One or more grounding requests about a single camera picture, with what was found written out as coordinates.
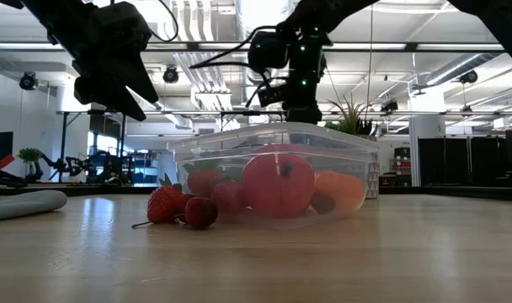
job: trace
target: fluorescent light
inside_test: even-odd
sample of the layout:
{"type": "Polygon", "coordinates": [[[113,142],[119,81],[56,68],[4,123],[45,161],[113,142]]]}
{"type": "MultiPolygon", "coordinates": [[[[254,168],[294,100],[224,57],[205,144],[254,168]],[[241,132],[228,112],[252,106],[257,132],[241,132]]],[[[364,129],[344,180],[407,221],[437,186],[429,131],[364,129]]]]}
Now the fluorescent light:
{"type": "Polygon", "coordinates": [[[125,135],[125,137],[158,137],[158,135],[125,135]]]}
{"type": "Polygon", "coordinates": [[[419,44],[417,51],[471,51],[471,50],[483,50],[483,51],[504,51],[504,48],[500,44],[419,44]]]}
{"type": "Polygon", "coordinates": [[[0,51],[64,51],[61,45],[52,45],[48,42],[20,43],[0,42],[0,51]]]}
{"type": "Polygon", "coordinates": [[[189,47],[186,43],[179,42],[150,42],[147,44],[147,48],[144,51],[183,51],[187,50],[189,47]]]}
{"type": "Polygon", "coordinates": [[[400,9],[400,8],[378,8],[374,7],[374,12],[378,13],[405,13],[405,14],[432,14],[432,13],[457,13],[460,12],[457,8],[447,9],[400,9]]]}
{"type": "MultiPolygon", "coordinates": [[[[324,50],[334,51],[365,51],[371,48],[370,43],[335,43],[333,46],[324,46],[324,50]]],[[[403,50],[406,48],[405,43],[373,43],[372,50],[392,51],[403,50]]]]}
{"type": "MultiPolygon", "coordinates": [[[[201,50],[221,50],[221,49],[232,49],[239,45],[240,42],[205,42],[199,43],[198,46],[201,50]]],[[[248,50],[250,44],[246,44],[241,47],[241,50],[248,50]]]]}

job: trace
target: tomato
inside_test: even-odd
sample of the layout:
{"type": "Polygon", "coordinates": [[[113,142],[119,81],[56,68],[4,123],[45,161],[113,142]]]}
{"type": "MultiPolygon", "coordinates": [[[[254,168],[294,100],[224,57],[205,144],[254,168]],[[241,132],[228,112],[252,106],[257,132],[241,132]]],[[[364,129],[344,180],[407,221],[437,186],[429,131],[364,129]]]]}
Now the tomato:
{"type": "Polygon", "coordinates": [[[241,178],[245,203],[260,215],[299,215],[311,202],[314,171],[310,163],[292,154],[253,158],[241,178]]]}

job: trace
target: red object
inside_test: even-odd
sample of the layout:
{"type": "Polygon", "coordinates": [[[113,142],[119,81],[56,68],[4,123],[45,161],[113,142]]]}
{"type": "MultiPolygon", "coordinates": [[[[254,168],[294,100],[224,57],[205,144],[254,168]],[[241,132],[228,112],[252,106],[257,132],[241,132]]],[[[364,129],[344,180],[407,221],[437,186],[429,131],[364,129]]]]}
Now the red object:
{"type": "Polygon", "coordinates": [[[152,223],[169,223],[178,215],[176,200],[182,194],[171,186],[155,189],[147,203],[147,219],[152,223]]]}
{"type": "Polygon", "coordinates": [[[314,193],[314,171],[302,157],[263,155],[243,169],[244,201],[258,214],[273,217],[299,215],[314,193]]]}
{"type": "Polygon", "coordinates": [[[175,200],[175,209],[178,215],[185,213],[187,203],[189,203],[189,200],[193,198],[196,198],[196,196],[193,194],[182,194],[179,198],[175,200]]]}
{"type": "Polygon", "coordinates": [[[11,164],[14,161],[13,155],[6,156],[4,159],[0,160],[0,170],[11,164]]]}
{"type": "Polygon", "coordinates": [[[219,212],[237,214],[244,208],[241,185],[235,181],[223,181],[215,186],[211,201],[216,204],[219,212]]]}
{"type": "Polygon", "coordinates": [[[215,223],[218,216],[216,205],[206,198],[193,198],[187,203],[185,221],[194,229],[205,229],[215,223]]]}
{"type": "Polygon", "coordinates": [[[215,168],[203,168],[190,172],[187,177],[187,184],[192,194],[210,198],[213,187],[222,179],[221,173],[215,168]]]}

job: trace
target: orange fruit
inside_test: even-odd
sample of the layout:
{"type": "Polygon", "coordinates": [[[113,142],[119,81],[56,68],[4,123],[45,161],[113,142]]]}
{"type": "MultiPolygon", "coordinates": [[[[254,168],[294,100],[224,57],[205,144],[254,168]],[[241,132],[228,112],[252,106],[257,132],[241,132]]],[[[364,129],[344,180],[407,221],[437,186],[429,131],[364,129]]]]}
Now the orange fruit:
{"type": "Polygon", "coordinates": [[[365,200],[365,182],[345,173],[316,173],[316,191],[332,197],[337,210],[357,211],[365,200]]]}

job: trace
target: table surface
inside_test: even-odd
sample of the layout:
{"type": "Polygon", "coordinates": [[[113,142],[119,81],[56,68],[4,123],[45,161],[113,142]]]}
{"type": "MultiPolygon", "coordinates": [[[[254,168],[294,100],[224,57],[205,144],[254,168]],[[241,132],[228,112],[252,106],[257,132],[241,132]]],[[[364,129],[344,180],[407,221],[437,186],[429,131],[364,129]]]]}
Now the table surface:
{"type": "Polygon", "coordinates": [[[0,221],[0,302],[512,302],[512,203],[389,195],[292,230],[149,226],[147,197],[0,221]]]}

